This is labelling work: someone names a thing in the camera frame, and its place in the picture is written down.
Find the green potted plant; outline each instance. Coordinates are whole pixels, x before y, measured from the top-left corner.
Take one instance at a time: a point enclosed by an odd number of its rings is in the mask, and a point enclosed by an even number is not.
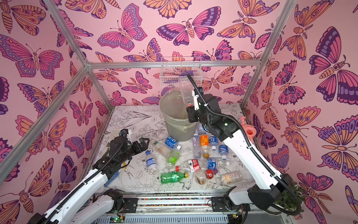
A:
[[[293,190],[293,192],[296,194],[296,196],[298,197],[298,200],[300,201],[301,205],[303,204],[305,197],[302,195],[302,188],[297,186],[296,182],[292,182],[292,184],[290,185],[291,190]],[[296,202],[293,199],[293,197],[291,196],[290,193],[288,193],[287,191],[283,191],[281,194],[281,197],[275,201],[275,205],[285,209],[285,210],[289,210],[289,211],[295,211],[296,210]],[[272,215],[281,215],[281,212],[274,209],[274,208],[269,208],[269,210],[266,210],[267,213],[272,214]]]

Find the pink watering can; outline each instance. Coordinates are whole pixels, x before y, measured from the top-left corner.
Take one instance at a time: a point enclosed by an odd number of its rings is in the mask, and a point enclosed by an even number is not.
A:
[[[256,129],[248,124],[245,124],[246,117],[240,117],[241,119],[241,126],[244,128],[247,137],[250,139],[251,143],[253,143],[253,137],[256,135]]]

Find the orange label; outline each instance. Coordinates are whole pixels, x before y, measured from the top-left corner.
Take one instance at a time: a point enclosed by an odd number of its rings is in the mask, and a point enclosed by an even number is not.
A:
[[[209,139],[207,135],[200,136],[200,146],[209,146]]]

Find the wire basket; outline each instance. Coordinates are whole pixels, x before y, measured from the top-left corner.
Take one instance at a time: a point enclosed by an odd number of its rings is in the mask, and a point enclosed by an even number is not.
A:
[[[193,71],[191,76],[195,84],[200,87],[203,80],[203,71],[201,70],[201,58],[198,57],[181,57],[183,61],[173,62],[175,57],[163,57],[159,80],[161,87],[178,87],[178,78],[187,71]]]

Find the gray bucket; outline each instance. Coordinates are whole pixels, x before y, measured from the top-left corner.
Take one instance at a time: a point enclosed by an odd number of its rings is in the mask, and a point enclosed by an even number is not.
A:
[[[195,133],[196,122],[189,123],[186,105],[179,88],[169,90],[159,101],[168,134],[178,141],[187,141]]]

